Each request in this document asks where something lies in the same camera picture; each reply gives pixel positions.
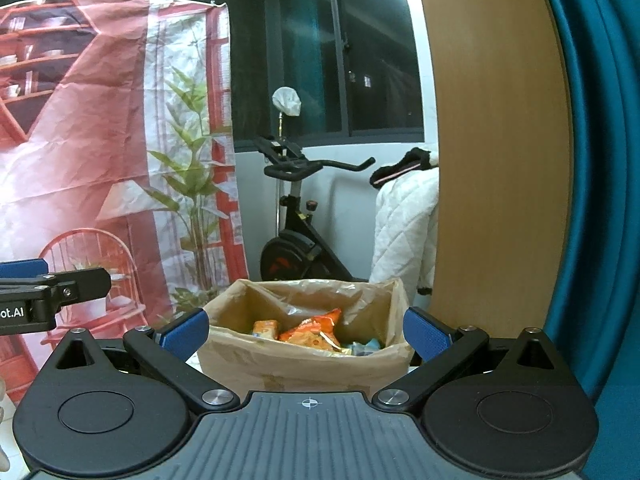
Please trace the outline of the orange cracker pack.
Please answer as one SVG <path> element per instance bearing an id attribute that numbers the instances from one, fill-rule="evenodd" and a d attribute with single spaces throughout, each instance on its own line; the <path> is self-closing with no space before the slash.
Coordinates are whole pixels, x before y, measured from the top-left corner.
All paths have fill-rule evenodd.
<path id="1" fill-rule="evenodd" d="M 277 320 L 256 321 L 252 328 L 252 335 L 262 339 L 278 340 L 280 335 L 279 323 Z"/>

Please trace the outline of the blue snack packet in box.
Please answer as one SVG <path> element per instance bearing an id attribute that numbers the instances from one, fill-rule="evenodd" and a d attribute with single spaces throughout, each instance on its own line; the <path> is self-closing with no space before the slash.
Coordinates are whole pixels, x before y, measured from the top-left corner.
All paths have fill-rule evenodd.
<path id="1" fill-rule="evenodd" d="M 371 354 L 378 352 L 382 349 L 382 344 L 373 338 L 367 341 L 365 344 L 362 344 L 358 341 L 353 341 L 351 344 L 348 344 L 344 351 L 350 356 L 370 356 Z"/>

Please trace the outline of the brown cardboard box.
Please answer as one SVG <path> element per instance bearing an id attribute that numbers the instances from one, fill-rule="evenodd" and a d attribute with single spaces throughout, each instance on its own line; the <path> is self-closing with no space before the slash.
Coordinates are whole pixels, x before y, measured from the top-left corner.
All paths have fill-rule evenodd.
<path id="1" fill-rule="evenodd" d="M 383 283 L 239 280 L 204 310 L 209 335 L 198 350 L 205 375 L 238 396 L 251 391 L 362 391 L 372 396 L 408 372 L 413 351 L 402 334 L 408 298 L 399 280 Z M 340 310 L 334 334 L 342 346 L 377 340 L 368 356 L 258 338 L 258 321 L 290 330 L 306 318 Z"/>

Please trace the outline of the white quilted blanket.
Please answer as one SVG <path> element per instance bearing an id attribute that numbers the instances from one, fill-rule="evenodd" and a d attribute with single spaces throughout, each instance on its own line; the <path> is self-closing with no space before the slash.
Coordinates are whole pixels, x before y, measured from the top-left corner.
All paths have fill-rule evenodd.
<path id="1" fill-rule="evenodd" d="M 375 202 L 369 281 L 398 278 L 410 301 L 433 289 L 438 237 L 439 169 L 411 170 L 390 180 Z"/>

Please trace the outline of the orange chip bag in box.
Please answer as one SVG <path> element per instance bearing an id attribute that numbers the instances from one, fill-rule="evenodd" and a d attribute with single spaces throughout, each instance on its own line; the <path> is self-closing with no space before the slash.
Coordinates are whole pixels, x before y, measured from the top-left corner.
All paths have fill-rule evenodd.
<path id="1" fill-rule="evenodd" d="M 340 320 L 341 314 L 341 309 L 334 309 L 325 314 L 306 318 L 296 327 L 281 334 L 279 340 L 311 349 L 341 351 L 341 343 L 334 334 L 335 325 Z"/>

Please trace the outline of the red printed backdrop cloth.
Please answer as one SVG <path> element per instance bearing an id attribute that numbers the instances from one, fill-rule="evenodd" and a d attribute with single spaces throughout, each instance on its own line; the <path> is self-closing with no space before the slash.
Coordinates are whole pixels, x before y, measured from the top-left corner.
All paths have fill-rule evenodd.
<path id="1" fill-rule="evenodd" d="M 159 326 L 239 278 L 226 6 L 28 0 L 1 10 L 1 258 L 100 266 L 110 293 L 5 336 L 22 400 L 66 330 Z"/>

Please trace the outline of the black exercise bike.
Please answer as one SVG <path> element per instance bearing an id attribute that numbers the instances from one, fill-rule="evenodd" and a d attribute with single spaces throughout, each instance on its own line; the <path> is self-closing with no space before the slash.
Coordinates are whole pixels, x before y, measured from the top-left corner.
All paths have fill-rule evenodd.
<path id="1" fill-rule="evenodd" d="M 332 159 L 309 159 L 291 140 L 262 136 L 258 136 L 254 144 L 258 152 L 269 160 L 264 174 L 291 185 L 290 192 L 278 197 L 277 206 L 285 209 L 284 221 L 278 225 L 277 235 L 262 248 L 260 278 L 264 281 L 320 278 L 356 282 L 358 278 L 349 272 L 312 225 L 318 203 L 302 201 L 302 183 L 326 167 L 361 172 L 373 166 L 375 159 L 370 157 L 359 165 Z"/>

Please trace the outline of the black garment with pink trim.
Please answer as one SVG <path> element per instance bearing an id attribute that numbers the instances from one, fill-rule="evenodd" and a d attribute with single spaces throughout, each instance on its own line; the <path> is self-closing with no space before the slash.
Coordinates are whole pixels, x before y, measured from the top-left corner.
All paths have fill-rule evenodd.
<path id="1" fill-rule="evenodd" d="M 404 174 L 408 174 L 414 170 L 429 170 L 437 167 L 439 164 L 439 156 L 432 151 L 423 148 L 412 148 L 404 157 L 396 164 L 390 166 L 382 166 L 375 170 L 369 179 L 372 188 L 379 190 L 387 182 L 393 181 Z"/>

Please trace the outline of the wooden door panel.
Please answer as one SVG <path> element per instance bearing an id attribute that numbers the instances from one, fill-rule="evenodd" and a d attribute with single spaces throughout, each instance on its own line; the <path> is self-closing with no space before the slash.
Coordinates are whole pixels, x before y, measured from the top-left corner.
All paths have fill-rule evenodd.
<path id="1" fill-rule="evenodd" d="M 434 70 L 439 230 L 431 312 L 514 337 L 544 324 L 572 174 L 548 0 L 422 0 Z"/>

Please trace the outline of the white cloth on pole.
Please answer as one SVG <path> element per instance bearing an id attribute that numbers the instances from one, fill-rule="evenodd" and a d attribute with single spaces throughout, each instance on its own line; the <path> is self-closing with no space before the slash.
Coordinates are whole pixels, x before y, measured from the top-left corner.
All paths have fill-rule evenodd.
<path id="1" fill-rule="evenodd" d="M 288 117 L 298 117 L 302 111 L 302 100 L 294 88 L 287 86 L 277 88 L 271 99 L 278 112 Z"/>

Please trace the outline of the teal curtain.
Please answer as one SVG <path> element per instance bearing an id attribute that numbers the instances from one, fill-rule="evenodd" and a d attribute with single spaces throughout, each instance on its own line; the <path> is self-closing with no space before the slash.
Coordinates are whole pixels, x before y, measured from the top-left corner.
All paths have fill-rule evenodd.
<path id="1" fill-rule="evenodd" d="M 593 402 L 590 479 L 639 474 L 639 0 L 549 0 L 573 115 L 573 193 L 544 329 Z"/>

